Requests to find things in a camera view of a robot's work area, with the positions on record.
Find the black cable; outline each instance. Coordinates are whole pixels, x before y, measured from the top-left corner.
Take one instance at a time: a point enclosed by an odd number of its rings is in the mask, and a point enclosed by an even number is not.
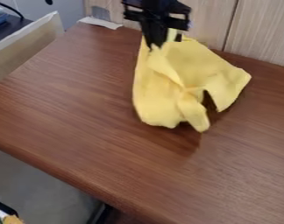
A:
[[[7,8],[11,11],[14,11],[16,14],[18,14],[20,16],[21,19],[24,19],[25,17],[17,10],[15,10],[14,8],[10,7],[9,5],[5,4],[5,3],[0,3],[1,6],[3,6],[4,8]]]
[[[52,5],[53,4],[53,0],[46,0],[46,3],[49,4],[49,5]]]

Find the white panel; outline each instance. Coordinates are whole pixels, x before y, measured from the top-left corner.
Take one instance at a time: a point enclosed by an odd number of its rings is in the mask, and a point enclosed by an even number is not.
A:
[[[193,9],[193,27],[187,35],[221,50],[230,27],[236,0],[181,0]]]
[[[225,51],[284,66],[284,0],[240,0]]]

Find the towel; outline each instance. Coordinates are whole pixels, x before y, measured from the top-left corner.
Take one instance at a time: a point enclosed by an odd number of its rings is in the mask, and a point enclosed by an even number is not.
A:
[[[147,47],[144,38],[138,54],[133,83],[133,104],[147,124],[174,128],[189,122],[197,131],[209,128],[204,91],[217,111],[227,109],[251,79],[243,69],[232,66],[206,46],[191,38],[175,42],[170,29],[161,48]]]
[[[15,215],[9,215],[4,218],[4,224],[23,224],[23,222]]]

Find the paper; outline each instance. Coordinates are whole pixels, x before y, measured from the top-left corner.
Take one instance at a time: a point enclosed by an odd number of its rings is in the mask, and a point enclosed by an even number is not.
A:
[[[82,22],[82,23],[89,24],[89,25],[101,25],[101,26],[107,27],[111,30],[116,30],[117,28],[122,26],[121,24],[115,24],[115,23],[108,22],[108,21],[98,19],[98,18],[95,18],[95,17],[84,17],[84,18],[80,19],[78,22]]]

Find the cabinet door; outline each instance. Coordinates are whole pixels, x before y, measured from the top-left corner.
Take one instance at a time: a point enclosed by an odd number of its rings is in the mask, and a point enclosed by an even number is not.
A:
[[[120,3],[121,0],[86,1],[89,1],[90,6],[96,5],[109,10],[113,22],[139,29],[138,23],[122,19],[124,8]],[[222,49],[237,0],[180,0],[180,2],[193,9],[191,15],[193,27],[187,35],[211,48]]]
[[[225,51],[284,66],[284,0],[239,0]]]

